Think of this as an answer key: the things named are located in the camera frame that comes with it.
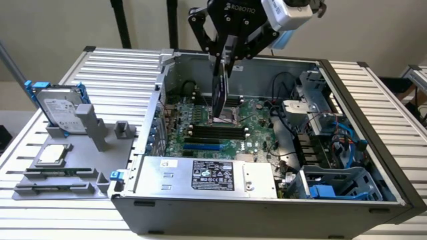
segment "slotted metal table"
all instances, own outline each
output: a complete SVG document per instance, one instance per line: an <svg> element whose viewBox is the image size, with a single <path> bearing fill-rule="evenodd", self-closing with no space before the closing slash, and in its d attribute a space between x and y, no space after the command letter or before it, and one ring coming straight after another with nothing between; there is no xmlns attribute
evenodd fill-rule
<svg viewBox="0 0 427 240"><path fill-rule="evenodd" d="M83 52L60 83L81 82L87 86L96 115L107 123L125 120L140 126L160 74L159 57L171 54L171 50L96 48L93 52ZM360 67L355 62L332 61L331 64L427 203L426 130L368 67ZM156 236L137 236L129 231L108 199L12 200L13 187L48 137L47 124L39 110L0 157L0 239L155 239ZM187 236L160 238L208 239ZM400 225L379 225L356 239L424 240L427 214Z"/></svg>

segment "blue pcie slot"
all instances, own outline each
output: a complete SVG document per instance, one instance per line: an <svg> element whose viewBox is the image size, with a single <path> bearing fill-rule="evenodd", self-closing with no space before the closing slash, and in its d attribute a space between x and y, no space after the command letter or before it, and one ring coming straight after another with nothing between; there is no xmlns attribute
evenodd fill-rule
<svg viewBox="0 0 427 240"><path fill-rule="evenodd" d="M223 147L219 144L184 144L183 149L185 149L185 150L220 151L223 149Z"/></svg>

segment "motherboard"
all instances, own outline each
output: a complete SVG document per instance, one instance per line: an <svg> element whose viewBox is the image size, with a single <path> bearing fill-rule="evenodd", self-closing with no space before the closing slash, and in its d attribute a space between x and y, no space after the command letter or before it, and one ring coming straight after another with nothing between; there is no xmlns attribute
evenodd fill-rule
<svg viewBox="0 0 427 240"><path fill-rule="evenodd" d="M268 146L276 141L270 106L258 98L242 99L212 117L208 104L183 97L165 106L167 157L276 162Z"/></svg>

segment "black pole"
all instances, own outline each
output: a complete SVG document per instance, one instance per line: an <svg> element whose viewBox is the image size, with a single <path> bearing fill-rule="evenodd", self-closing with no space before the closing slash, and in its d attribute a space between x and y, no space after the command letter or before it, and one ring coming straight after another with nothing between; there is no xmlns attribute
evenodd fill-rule
<svg viewBox="0 0 427 240"><path fill-rule="evenodd" d="M168 42L171 49L179 48L179 0L167 0Z"/></svg>
<svg viewBox="0 0 427 240"><path fill-rule="evenodd" d="M115 21L117 22L121 46L124 49L131 49L131 37L128 32L125 10L123 8L123 0L109 0L113 9Z"/></svg>

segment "green circuit board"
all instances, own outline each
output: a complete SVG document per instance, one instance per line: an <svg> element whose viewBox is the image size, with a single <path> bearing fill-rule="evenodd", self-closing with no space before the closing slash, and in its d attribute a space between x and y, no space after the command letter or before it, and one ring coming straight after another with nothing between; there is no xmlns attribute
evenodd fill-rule
<svg viewBox="0 0 427 240"><path fill-rule="evenodd" d="M219 118L211 117L211 107L195 105L181 99L175 105L175 115L169 116L165 156L235 160L246 154L256 162L271 162L263 143L270 146L275 141L274 129L270 126L268 107L264 101L250 98L238 107L226 107ZM185 138L189 138L189 125L227 128L247 128L246 139L219 139L220 150L185 150Z"/></svg>

